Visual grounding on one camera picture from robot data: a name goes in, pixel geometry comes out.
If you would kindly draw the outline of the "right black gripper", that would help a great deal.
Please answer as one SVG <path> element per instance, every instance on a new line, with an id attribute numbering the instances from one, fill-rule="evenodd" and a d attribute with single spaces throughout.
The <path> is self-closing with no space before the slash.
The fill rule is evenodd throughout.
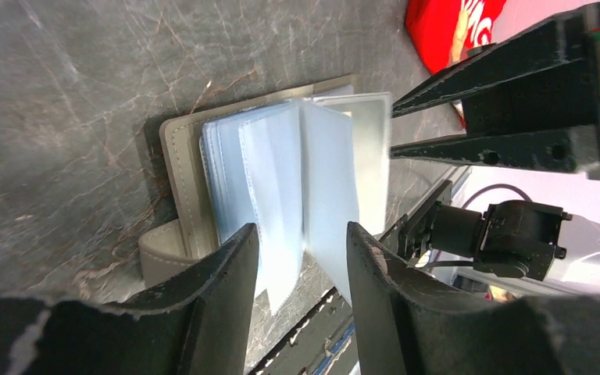
<path id="1" fill-rule="evenodd" d="M 600 180 L 600 4 L 471 51 L 400 98 L 392 115 L 456 101 L 467 135 L 396 145 L 389 156 Z"/>

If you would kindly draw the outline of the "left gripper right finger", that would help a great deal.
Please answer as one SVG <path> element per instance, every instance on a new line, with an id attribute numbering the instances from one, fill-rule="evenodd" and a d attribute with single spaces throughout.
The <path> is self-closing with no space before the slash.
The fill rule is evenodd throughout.
<path id="1" fill-rule="evenodd" d="M 600 374 L 600 295 L 488 301 L 410 266 L 356 222 L 347 259 L 363 374 Z"/>

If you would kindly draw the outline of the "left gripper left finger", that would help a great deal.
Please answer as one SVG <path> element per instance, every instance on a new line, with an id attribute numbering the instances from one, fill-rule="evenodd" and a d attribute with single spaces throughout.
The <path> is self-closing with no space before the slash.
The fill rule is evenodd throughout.
<path id="1" fill-rule="evenodd" d="M 125 302 L 0 291 L 0 374 L 240 374 L 258 257 L 248 223 Z"/>

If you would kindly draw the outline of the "grey card holder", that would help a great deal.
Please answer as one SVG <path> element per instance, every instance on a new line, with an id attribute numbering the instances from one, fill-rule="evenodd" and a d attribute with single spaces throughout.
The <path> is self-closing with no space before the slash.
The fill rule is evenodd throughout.
<path id="1" fill-rule="evenodd" d="M 384 230 L 391 94 L 352 75 L 165 121 L 159 130 L 178 217 L 139 240 L 147 286 L 179 274 L 247 223 L 255 293 L 277 311 L 311 256 L 350 299 L 346 227 Z"/>

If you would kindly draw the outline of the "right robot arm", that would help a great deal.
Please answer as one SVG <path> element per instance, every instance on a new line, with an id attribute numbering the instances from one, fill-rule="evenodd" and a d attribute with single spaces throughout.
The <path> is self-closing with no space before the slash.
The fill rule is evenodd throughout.
<path id="1" fill-rule="evenodd" d="M 393 159 L 600 181 L 600 2 L 559 12 L 506 41 L 469 51 L 396 101 L 393 117 L 460 102 L 464 134 L 391 148 Z M 450 206 L 444 182 L 381 238 L 430 268 L 471 267 L 485 281 L 537 293 L 600 293 L 600 224 L 527 197 L 485 212 Z"/>

